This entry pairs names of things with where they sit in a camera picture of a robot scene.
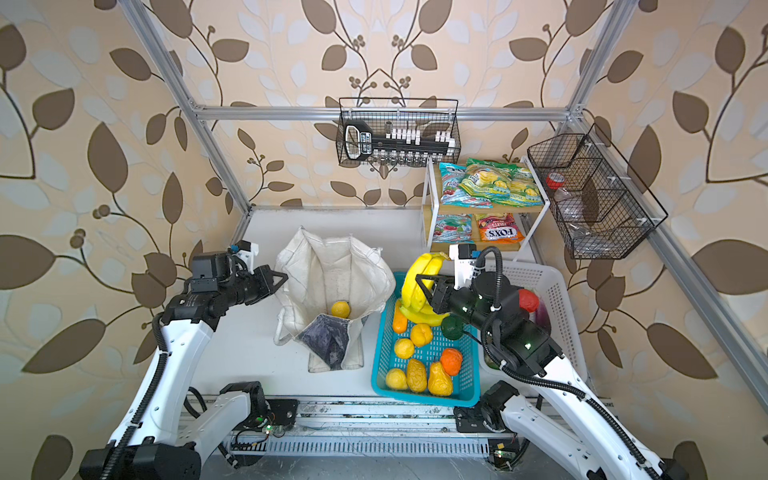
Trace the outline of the teal candy packet top shelf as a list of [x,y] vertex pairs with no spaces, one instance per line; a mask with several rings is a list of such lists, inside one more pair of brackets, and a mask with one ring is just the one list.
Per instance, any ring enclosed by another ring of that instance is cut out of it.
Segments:
[[491,208],[493,204],[484,198],[478,198],[467,193],[461,186],[466,177],[466,167],[453,163],[439,164],[442,193],[440,203],[467,208]]

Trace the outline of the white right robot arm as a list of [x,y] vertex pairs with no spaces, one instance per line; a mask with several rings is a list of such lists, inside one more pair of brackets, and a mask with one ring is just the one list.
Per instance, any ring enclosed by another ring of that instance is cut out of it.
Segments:
[[476,328],[484,354],[507,377],[481,399],[488,428],[522,435],[576,479],[688,478],[681,463],[629,433],[532,320],[532,293],[505,275],[497,247],[457,259],[453,275],[440,272],[446,258],[421,255],[408,270],[402,299]]

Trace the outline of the yellow banana bunch front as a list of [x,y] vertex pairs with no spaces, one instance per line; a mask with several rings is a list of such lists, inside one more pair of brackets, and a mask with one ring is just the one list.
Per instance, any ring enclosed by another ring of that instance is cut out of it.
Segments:
[[403,286],[399,311],[414,324],[425,324],[430,327],[439,327],[447,314],[437,314],[427,302],[426,296],[416,281],[416,277],[423,275],[437,275],[443,263],[449,257],[443,252],[424,253],[419,256],[408,270]]

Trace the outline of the white canvas grocery bag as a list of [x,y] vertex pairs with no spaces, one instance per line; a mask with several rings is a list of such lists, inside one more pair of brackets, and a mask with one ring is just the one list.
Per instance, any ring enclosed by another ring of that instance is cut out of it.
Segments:
[[[276,293],[281,310],[274,343],[304,346],[311,373],[363,367],[365,322],[383,312],[395,289],[381,250],[352,236],[322,238],[301,228],[278,254],[276,267],[288,280]],[[348,319],[330,314],[337,301],[349,303]]]

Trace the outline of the green yellow tea packet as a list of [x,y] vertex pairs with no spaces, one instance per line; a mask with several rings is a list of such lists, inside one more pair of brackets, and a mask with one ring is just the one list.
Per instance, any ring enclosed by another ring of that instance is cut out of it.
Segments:
[[469,159],[459,186],[471,196],[501,202],[509,200],[513,181],[514,175],[507,165]]

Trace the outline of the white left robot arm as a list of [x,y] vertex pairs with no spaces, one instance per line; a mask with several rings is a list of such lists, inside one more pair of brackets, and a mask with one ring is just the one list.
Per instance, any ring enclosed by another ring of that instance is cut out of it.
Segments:
[[270,422],[261,384],[237,382],[226,385],[185,431],[179,429],[194,373],[219,321],[234,306],[275,294],[288,279],[257,265],[257,254],[257,245],[241,240],[191,258],[182,292],[151,322],[156,350],[149,370],[106,446],[86,452],[82,478],[197,479],[237,425]]

